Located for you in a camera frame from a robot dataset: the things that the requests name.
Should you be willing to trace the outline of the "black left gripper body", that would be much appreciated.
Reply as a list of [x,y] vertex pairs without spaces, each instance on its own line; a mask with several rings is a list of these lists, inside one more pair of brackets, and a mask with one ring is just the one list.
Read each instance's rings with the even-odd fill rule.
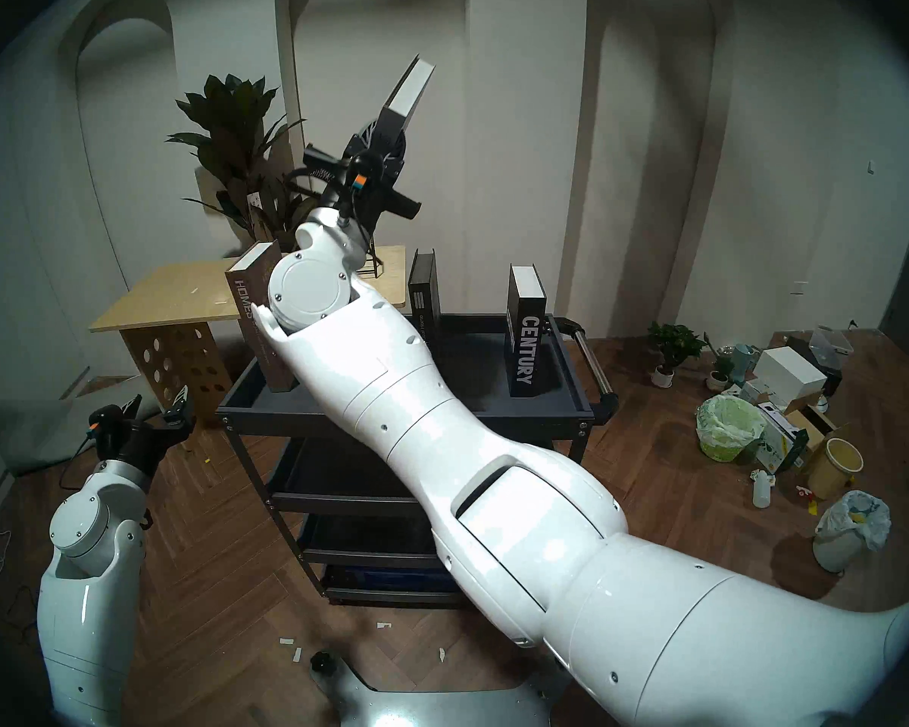
[[185,442],[195,427],[195,405],[193,424],[167,424],[166,412],[159,426],[123,424],[120,408],[109,404],[92,412],[87,436],[95,443],[98,460],[118,460],[141,472],[156,472],[167,451]]

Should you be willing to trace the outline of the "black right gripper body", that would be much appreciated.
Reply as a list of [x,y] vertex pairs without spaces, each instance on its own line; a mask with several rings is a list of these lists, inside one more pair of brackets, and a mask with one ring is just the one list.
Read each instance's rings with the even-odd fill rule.
[[384,162],[375,156],[359,156],[350,161],[350,144],[336,158],[308,144],[303,151],[306,175],[323,178],[326,189],[321,203],[336,208],[364,230],[373,232],[383,212],[406,220],[417,217],[422,203],[403,195],[384,181]]

